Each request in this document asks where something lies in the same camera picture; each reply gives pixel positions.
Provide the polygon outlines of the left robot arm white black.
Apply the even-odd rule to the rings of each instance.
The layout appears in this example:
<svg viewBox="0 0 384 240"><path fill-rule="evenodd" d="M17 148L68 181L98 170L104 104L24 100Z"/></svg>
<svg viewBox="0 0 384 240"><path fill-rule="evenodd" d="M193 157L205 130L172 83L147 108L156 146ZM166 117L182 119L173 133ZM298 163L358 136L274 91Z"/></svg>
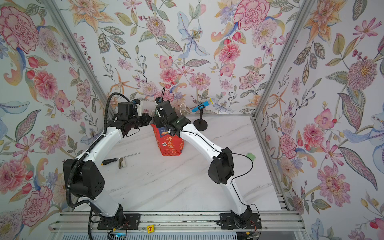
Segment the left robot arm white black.
<svg viewBox="0 0 384 240"><path fill-rule="evenodd" d="M112 93L107 101L110 102L114 96L124 99L124 102L118 104L118 112L111 119L105 112L103 132L84 153L66 160L63 171L66 201L70 208L87 204L105 219L122 221L123 207L104 190L105 179L99 168L107 154L129 135L129 131L148 126L152 118L149 114L142 113L139 99L131 101L121 93Z"/></svg>

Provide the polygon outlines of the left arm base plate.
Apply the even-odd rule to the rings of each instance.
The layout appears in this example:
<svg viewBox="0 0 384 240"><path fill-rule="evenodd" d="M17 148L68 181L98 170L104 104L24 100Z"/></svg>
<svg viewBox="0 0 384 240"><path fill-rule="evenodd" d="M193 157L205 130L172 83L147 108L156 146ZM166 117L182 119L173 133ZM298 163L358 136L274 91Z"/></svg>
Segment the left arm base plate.
<svg viewBox="0 0 384 240"><path fill-rule="evenodd" d="M141 214L124 214L117 217L101 217L98 230L138 230Z"/></svg>

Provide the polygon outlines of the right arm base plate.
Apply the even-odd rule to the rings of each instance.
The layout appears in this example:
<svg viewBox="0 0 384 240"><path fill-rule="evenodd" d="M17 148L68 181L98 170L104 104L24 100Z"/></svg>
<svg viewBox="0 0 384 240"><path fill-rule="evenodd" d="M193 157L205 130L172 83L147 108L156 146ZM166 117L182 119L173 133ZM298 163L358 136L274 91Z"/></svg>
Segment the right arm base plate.
<svg viewBox="0 0 384 240"><path fill-rule="evenodd" d="M262 222L259 214L252 213L248 220L234 213L221 213L217 225L222 230L261 230Z"/></svg>

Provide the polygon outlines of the red paper bag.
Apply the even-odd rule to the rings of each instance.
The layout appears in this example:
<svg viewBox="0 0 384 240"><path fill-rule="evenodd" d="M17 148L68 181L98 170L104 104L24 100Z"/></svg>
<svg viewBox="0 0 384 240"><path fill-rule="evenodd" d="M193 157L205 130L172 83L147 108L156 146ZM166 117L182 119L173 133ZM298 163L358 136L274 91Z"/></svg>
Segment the red paper bag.
<svg viewBox="0 0 384 240"><path fill-rule="evenodd" d="M161 122L161 115L158 108L155 110L154 122L151 124L157 146L163 156L180 156L182 154L185 141L169 133L169 130Z"/></svg>

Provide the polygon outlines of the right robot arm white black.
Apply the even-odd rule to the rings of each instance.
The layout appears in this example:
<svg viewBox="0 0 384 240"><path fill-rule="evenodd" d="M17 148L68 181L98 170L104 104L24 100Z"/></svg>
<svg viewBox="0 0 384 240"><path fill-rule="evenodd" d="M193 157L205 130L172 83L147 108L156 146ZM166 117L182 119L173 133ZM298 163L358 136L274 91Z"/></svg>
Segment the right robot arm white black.
<svg viewBox="0 0 384 240"><path fill-rule="evenodd" d="M253 211L242 197L235 181L235 153L210 141L186 116L178 116L171 102L162 97L156 98L155 124L157 128L164 127L170 135L187 141L206 158L210 164L208 176L222 187L231 205L233 224L245 229L251 222Z"/></svg>

